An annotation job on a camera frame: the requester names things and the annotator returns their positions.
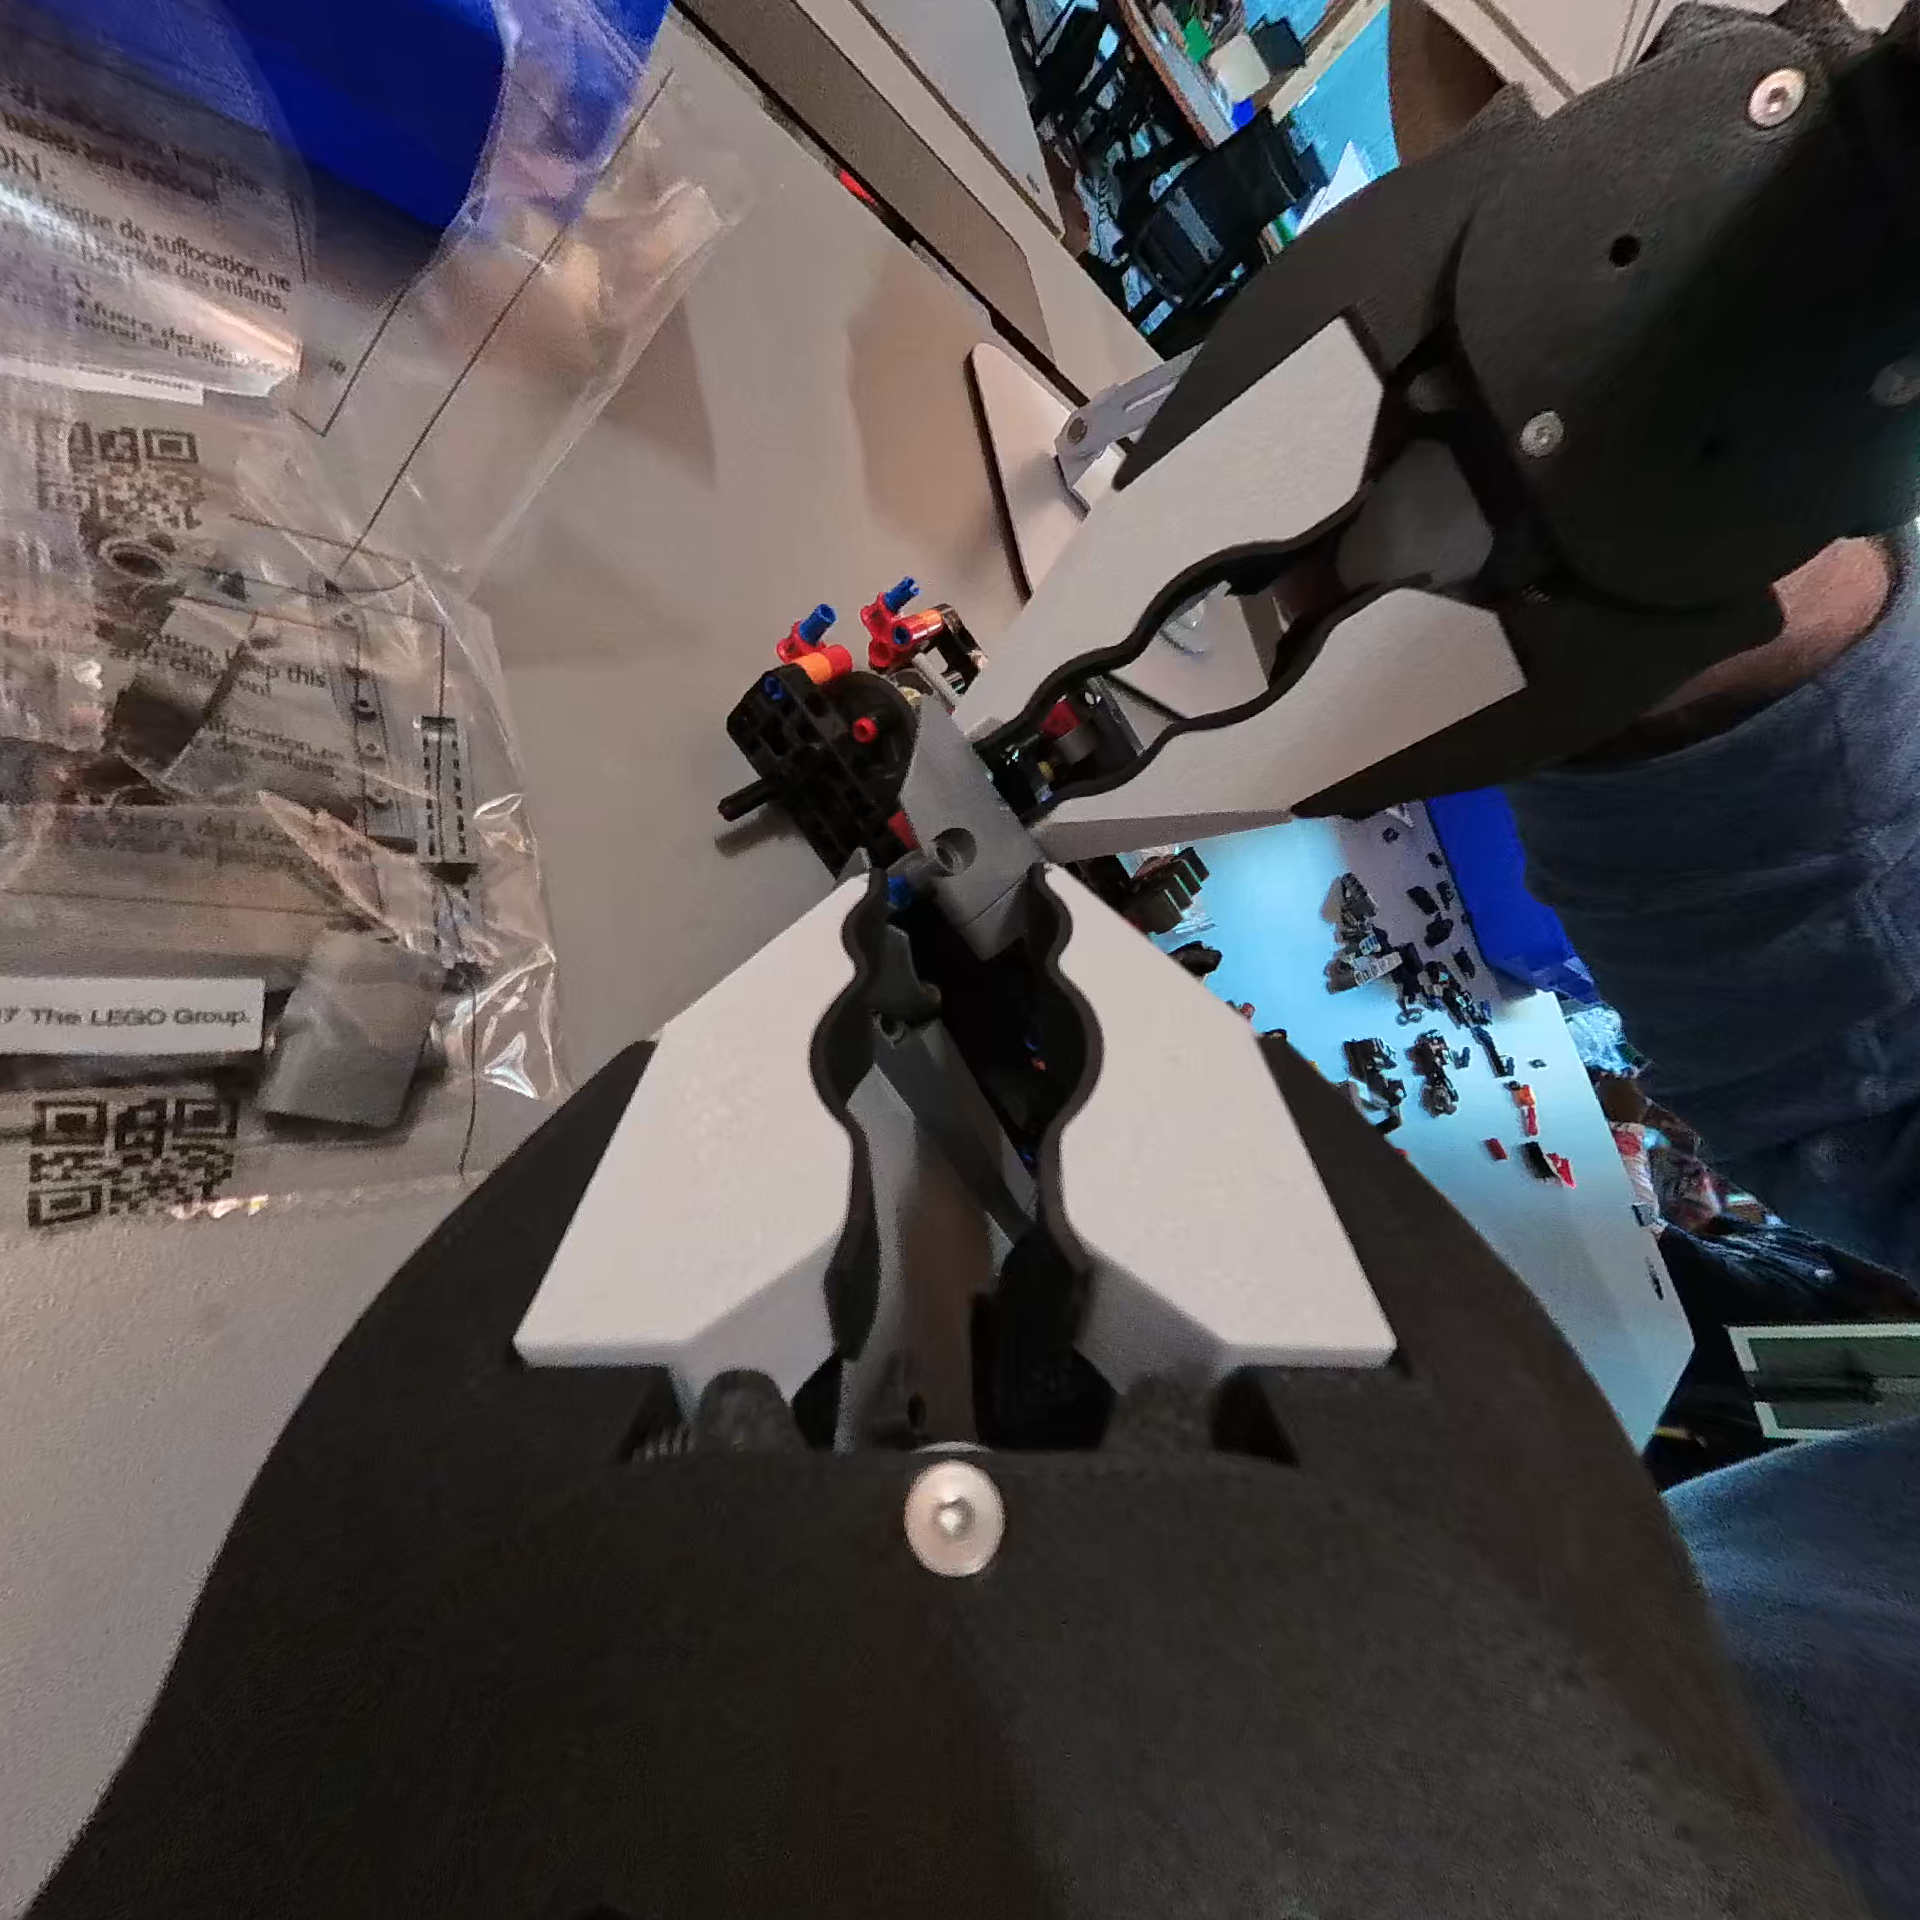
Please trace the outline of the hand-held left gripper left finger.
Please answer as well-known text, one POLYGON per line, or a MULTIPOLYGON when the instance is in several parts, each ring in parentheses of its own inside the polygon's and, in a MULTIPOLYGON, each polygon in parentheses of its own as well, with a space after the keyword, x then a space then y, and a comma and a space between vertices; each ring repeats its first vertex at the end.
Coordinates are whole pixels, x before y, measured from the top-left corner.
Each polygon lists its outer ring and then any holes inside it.
POLYGON ((885 878, 843 880, 665 1025, 513 1335, 535 1369, 663 1369, 787 1399, 872 1337, 880 1225, 852 1096, 872 1071, 885 878))

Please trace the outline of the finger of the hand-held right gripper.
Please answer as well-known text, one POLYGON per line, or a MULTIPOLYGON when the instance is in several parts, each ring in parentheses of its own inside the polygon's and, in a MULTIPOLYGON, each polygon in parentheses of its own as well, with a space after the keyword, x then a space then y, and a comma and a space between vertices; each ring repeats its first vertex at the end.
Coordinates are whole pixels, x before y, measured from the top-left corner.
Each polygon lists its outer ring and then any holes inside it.
POLYGON ((1047 857, 1079 863, 1280 825, 1521 689, 1494 611, 1381 592, 1343 615, 1283 690, 1165 731, 1115 784, 1049 807, 1033 834, 1047 857))
POLYGON ((1024 730, 1067 686, 1137 658, 1233 563, 1329 529, 1359 494, 1381 400, 1373 359, 1332 319, 1107 494, 966 692, 966 739, 1024 730))

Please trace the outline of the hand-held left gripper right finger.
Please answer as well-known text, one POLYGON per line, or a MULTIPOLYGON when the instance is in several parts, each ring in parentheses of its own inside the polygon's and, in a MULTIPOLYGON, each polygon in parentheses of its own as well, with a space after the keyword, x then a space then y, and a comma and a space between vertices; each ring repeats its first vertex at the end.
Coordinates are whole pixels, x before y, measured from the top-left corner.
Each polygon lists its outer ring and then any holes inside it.
POLYGON ((1088 1066, 1041 1147, 1086 1282, 1073 1348, 1117 1399, 1243 1369, 1376 1371, 1398 1342, 1259 1038, 1056 866, 1036 868, 1088 1066))

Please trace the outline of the small lego subassembly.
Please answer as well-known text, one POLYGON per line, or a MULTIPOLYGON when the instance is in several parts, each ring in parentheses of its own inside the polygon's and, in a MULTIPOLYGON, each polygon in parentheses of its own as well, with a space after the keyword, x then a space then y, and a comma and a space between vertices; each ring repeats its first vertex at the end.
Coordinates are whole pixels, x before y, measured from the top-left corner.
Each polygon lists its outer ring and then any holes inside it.
POLYGON ((1041 854, 953 716, 937 703, 918 705, 913 716, 900 812, 944 920, 974 959, 990 963, 1024 937, 1027 886, 1041 854))

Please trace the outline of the partly built lego car model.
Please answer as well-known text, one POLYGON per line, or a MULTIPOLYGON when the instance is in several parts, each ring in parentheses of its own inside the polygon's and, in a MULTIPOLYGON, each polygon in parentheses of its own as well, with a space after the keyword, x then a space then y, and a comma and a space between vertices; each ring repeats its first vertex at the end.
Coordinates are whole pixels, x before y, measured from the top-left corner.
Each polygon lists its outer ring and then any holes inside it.
MULTIPOLYGON (((949 607, 912 611, 913 582, 877 594, 859 611, 869 662, 831 639, 837 614, 817 607, 774 650, 776 667, 734 706, 727 734, 755 779, 717 806, 735 825, 776 809, 837 875, 862 857, 886 878, 888 913, 912 953, 921 1012, 886 1012, 905 1033, 937 1019, 953 1057, 993 1116, 999 1136, 1033 1178, 1039 1140, 1065 1092, 1052 1071, 1056 1050, 1079 1062, 1079 1040, 1053 1040, 1039 1012, 1029 936, 981 963, 933 899, 927 864, 900 812, 900 782, 913 746, 913 708, 937 703, 949 714, 972 690, 984 657, 949 607)), ((1131 726, 1104 682, 1069 689, 1012 746, 974 752, 1022 827, 1033 825, 1069 778, 1101 775, 1136 754, 1131 726)), ((1069 863, 1071 873, 1140 934, 1177 929, 1208 868, 1190 848, 1069 863)))

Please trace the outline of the person's right forearm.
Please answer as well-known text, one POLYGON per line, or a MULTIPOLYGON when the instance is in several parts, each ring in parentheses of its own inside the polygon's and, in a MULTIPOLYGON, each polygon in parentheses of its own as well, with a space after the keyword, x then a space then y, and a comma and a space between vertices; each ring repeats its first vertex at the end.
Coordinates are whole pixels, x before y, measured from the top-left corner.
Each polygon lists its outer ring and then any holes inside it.
POLYGON ((1528 892, 1719 1175, 1916 1280, 1916 530, 1878 625, 1781 636, 1513 782, 1528 892))

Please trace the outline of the clear bag of lego parts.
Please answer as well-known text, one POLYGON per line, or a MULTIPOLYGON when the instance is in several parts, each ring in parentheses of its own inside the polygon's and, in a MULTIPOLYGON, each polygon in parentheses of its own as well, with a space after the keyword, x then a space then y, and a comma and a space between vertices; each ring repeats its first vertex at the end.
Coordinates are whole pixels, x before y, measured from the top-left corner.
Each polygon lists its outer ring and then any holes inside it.
POLYGON ((567 1092, 477 583, 735 224, 653 54, 443 230, 4 17, 4 1249, 451 1188, 567 1092))

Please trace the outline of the person's right hand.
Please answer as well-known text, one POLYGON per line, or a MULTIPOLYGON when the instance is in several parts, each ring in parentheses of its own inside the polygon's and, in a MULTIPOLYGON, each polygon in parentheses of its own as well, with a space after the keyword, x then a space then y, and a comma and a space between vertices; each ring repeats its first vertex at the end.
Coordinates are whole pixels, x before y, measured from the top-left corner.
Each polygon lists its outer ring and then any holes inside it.
POLYGON ((1827 545, 1771 588, 1782 614, 1781 643, 1813 657, 1848 650, 1886 615, 1902 570, 1904 545, 1895 535, 1827 545))

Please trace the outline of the white book stand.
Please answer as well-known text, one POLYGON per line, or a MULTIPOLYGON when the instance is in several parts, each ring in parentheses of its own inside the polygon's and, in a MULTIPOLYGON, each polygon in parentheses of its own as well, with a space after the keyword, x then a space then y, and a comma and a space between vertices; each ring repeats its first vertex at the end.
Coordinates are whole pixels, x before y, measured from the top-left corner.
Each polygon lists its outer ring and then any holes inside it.
POLYGON ((1145 433, 1190 359, 1193 352, 1180 352, 1069 406, 1005 348, 968 350, 966 382, 1024 596, 1041 585, 1111 492, 1120 455, 1145 433))

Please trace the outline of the black office chair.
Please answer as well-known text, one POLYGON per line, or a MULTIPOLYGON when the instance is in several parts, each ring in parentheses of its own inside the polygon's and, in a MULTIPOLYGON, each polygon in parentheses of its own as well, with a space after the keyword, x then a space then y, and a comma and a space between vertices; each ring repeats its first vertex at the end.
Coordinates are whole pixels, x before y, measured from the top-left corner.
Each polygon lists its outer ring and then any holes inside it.
POLYGON ((1160 307, 1175 321, 1211 304, 1261 265, 1267 230, 1328 183, 1315 145, 1259 112, 1152 187, 1120 224, 1115 286, 1124 319, 1145 329, 1160 307))

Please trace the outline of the person's blue sweater torso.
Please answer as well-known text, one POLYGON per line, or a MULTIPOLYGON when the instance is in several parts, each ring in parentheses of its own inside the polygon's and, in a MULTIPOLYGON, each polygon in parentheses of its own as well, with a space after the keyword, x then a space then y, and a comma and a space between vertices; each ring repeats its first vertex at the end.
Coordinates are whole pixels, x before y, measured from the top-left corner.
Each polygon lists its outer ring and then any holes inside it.
POLYGON ((1917 1916, 1917 1422, 1665 1494, 1766 1753, 1877 1916, 1917 1916))

